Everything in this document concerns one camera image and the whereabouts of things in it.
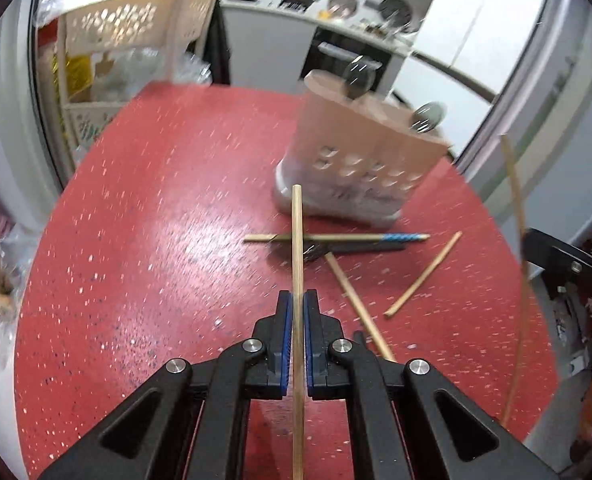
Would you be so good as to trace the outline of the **bamboo chopstick yellow end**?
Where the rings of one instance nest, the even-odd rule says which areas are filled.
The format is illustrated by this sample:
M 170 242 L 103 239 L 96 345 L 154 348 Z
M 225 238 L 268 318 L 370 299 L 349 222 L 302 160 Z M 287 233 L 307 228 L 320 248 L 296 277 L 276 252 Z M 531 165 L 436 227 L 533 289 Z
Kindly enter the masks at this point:
M 375 344 L 378 353 L 385 360 L 395 362 L 396 356 L 393 354 L 389 345 L 387 344 L 387 341 L 381 334 L 381 331 L 376 326 L 372 316 L 369 314 L 369 311 L 366 309 L 366 306 L 363 304 L 360 296 L 358 295 L 358 292 L 355 291 L 349 281 L 349 278 L 347 278 L 347 275 L 339 266 L 335 256 L 331 252 L 327 252 L 324 255 L 324 259 L 333 272 L 341 289 L 343 289 L 343 293 L 347 296 L 349 302 L 351 303 L 351 306 L 353 307 L 355 314 L 358 316 L 363 328 L 366 330 L 369 338 L 372 339 L 373 344 Z

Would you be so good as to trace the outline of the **blue patterned bamboo chopstick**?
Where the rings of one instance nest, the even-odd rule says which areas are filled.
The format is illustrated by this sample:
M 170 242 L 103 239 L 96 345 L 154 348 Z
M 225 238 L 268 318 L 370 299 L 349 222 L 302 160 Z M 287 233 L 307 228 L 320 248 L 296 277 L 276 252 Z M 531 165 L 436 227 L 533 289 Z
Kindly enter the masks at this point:
M 310 242 L 397 242 L 412 243 L 425 242 L 430 238 L 425 233 L 322 233 L 303 234 L 303 240 Z M 247 234 L 243 237 L 245 243 L 277 243 L 291 240 L 290 234 Z

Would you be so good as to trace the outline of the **plain bamboo chopstick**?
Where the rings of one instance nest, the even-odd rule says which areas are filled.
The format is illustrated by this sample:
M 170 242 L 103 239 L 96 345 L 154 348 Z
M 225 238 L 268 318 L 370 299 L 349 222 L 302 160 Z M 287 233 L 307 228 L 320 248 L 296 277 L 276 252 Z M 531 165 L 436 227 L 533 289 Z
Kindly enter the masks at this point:
M 291 188 L 291 288 L 294 297 L 293 314 L 293 479 L 305 478 L 305 343 L 303 342 L 302 297 L 305 290 L 303 263 L 302 188 Z

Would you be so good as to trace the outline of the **dark spoon black handle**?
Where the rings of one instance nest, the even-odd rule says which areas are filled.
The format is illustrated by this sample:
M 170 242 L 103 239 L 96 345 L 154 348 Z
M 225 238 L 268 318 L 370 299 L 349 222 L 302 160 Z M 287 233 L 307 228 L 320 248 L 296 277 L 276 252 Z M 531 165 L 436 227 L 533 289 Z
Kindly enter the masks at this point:
M 371 89 L 374 79 L 375 70 L 371 61 L 364 56 L 357 56 L 343 73 L 346 97 L 351 101 L 361 98 Z

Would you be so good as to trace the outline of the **long bamboo chopstick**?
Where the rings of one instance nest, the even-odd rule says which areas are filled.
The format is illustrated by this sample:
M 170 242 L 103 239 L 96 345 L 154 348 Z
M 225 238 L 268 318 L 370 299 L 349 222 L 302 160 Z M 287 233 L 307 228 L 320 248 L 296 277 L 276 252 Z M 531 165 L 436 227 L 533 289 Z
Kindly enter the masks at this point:
M 506 134 L 500 134 L 499 141 L 512 195 L 516 232 L 518 241 L 521 242 L 526 232 L 526 221 L 522 190 L 520 189 L 520 179 L 518 179 L 514 153 L 508 136 Z M 529 328 L 528 262 L 525 259 L 523 248 L 518 247 L 518 255 L 520 256 L 520 278 L 518 279 L 518 285 L 520 285 L 520 296 L 518 297 L 518 328 L 512 377 L 500 417 L 501 426 L 504 429 L 509 427 L 518 386 L 520 385 L 520 374 L 522 374 L 522 366 L 524 362 L 524 343 Z

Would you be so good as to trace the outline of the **beige utensil holder caddy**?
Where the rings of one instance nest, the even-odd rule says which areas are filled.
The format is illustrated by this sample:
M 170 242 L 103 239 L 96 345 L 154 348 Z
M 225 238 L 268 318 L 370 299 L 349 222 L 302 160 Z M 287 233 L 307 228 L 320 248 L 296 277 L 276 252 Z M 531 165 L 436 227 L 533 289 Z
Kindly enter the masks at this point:
M 410 108 L 373 92 L 348 98 L 345 81 L 324 70 L 313 70 L 303 84 L 296 130 L 275 168 L 277 208 L 290 211 L 297 184 L 308 216 L 389 228 L 450 143 L 438 129 L 411 130 Z

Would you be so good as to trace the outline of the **clear plastic bag on floor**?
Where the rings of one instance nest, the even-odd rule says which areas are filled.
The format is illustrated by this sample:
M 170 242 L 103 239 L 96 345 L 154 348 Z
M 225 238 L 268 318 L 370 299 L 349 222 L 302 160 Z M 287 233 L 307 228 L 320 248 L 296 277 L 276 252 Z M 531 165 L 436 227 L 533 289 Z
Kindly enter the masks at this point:
M 0 370 L 7 366 L 41 231 L 16 224 L 0 236 Z

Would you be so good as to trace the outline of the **white refrigerator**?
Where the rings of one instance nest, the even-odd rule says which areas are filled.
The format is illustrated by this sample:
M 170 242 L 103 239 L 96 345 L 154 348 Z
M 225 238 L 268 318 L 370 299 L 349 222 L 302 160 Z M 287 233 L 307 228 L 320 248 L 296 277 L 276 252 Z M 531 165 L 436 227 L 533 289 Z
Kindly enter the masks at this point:
M 392 86 L 415 110 L 439 102 L 458 158 L 514 73 L 546 0 L 433 0 Z

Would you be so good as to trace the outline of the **built-in black oven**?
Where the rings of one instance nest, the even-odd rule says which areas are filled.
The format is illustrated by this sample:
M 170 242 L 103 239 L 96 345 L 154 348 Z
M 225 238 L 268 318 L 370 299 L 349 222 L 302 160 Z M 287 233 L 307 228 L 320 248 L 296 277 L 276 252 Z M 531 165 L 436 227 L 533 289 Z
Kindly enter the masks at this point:
M 381 78 L 385 75 L 392 55 L 367 42 L 318 27 L 314 32 L 305 62 L 302 65 L 300 79 L 305 78 L 311 70 L 325 70 L 325 72 L 343 77 L 343 72 L 358 56 L 362 56 L 366 61 L 372 63 L 374 81 L 369 88 L 375 91 Z

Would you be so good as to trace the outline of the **brown pot on stove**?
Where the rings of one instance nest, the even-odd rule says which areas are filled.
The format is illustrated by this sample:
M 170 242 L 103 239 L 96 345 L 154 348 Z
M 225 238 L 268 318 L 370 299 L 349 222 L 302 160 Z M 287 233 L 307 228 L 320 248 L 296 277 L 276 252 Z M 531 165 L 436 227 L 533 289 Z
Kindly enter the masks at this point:
M 279 2 L 279 7 L 288 10 L 294 10 L 296 12 L 305 12 L 309 9 L 313 3 L 318 2 L 319 0 L 281 0 Z

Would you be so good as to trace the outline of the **black hanging cloth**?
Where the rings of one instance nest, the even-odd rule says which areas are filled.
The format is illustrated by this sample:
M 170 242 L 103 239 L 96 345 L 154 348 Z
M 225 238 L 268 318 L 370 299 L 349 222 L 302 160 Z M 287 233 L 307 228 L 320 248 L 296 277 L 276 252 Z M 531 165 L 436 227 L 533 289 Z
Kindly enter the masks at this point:
M 231 84 L 231 51 L 227 41 L 224 13 L 219 0 L 215 0 L 207 29 L 203 60 L 210 65 L 212 82 Z

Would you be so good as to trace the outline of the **beige plastic storage cart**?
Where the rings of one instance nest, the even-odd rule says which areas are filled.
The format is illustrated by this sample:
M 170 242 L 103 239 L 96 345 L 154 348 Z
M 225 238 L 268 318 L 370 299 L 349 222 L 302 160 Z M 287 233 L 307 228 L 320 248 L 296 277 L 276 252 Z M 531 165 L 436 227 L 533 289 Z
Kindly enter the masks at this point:
M 58 75 L 64 124 L 90 146 L 120 110 L 151 81 L 209 84 L 203 60 L 215 0 L 104 0 L 62 14 L 57 62 L 92 63 L 92 82 L 71 93 Z

